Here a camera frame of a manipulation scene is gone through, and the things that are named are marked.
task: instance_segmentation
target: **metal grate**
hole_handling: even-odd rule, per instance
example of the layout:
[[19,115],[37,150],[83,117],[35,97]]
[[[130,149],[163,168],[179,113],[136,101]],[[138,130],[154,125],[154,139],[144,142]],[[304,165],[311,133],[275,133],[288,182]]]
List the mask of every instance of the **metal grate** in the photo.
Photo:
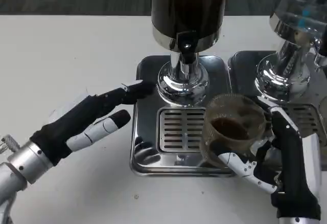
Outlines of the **metal grate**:
[[302,137],[317,133],[321,147],[327,146],[326,131],[317,109],[310,104],[282,104],[281,107],[298,126]]
[[163,108],[158,116],[158,150],[199,152],[204,108]]

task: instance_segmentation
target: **brown liquid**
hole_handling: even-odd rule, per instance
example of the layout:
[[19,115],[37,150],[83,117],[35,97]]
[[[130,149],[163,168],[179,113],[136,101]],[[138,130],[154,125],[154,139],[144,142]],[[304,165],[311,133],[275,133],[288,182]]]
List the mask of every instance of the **brown liquid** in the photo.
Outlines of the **brown liquid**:
[[247,130],[239,123],[229,118],[217,118],[211,122],[220,134],[234,140],[248,140]]
[[219,30],[224,10],[225,0],[152,0],[152,22],[171,38],[185,31],[204,38]]

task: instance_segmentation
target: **robotic hand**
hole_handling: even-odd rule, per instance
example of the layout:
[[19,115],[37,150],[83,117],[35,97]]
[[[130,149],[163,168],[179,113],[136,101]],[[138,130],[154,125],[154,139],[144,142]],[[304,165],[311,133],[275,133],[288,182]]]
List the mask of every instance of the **robotic hand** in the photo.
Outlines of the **robotic hand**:
[[35,132],[22,148],[3,138],[16,151],[0,164],[0,223],[10,223],[9,212],[16,193],[33,184],[73,151],[94,144],[130,120],[126,110],[105,117],[120,104],[135,104],[154,91],[155,85],[137,81],[102,95],[87,96],[56,121]]
[[[277,104],[262,97],[251,97],[267,113],[275,139],[258,149],[255,160],[211,143],[211,151],[237,175],[271,194],[279,223],[319,223],[318,203],[321,185],[319,139],[317,134],[302,138],[297,126]],[[281,172],[264,165],[272,146],[281,150]]]

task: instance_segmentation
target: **tabletop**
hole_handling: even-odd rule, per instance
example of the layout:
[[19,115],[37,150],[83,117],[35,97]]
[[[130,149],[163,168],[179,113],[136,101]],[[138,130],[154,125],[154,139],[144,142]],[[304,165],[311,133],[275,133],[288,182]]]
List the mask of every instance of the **tabletop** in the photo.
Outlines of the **tabletop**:
[[[55,108],[130,82],[144,57],[169,54],[146,16],[0,16],[0,26],[0,134],[20,144]],[[267,16],[227,16],[218,43],[204,53],[227,61],[241,50],[275,50],[279,42]],[[14,223],[277,223],[269,195],[237,177],[135,175],[130,145],[131,122],[62,160],[18,194]]]

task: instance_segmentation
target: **black glove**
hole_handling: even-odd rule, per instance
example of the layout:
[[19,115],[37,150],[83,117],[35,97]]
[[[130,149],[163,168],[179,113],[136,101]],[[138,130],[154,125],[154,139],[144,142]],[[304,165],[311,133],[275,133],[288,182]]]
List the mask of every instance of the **black glove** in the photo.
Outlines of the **black glove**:
[[278,217],[304,217],[320,220],[320,206],[307,185],[302,139],[278,112],[272,114],[272,130],[281,147],[282,189],[271,195]]
[[116,106],[135,104],[138,99],[152,94],[154,88],[153,83],[139,81],[137,84],[117,88],[99,96],[88,96],[60,119],[35,132],[30,140],[38,145],[56,166],[72,152],[66,145],[69,138],[83,132],[97,118],[107,115]]

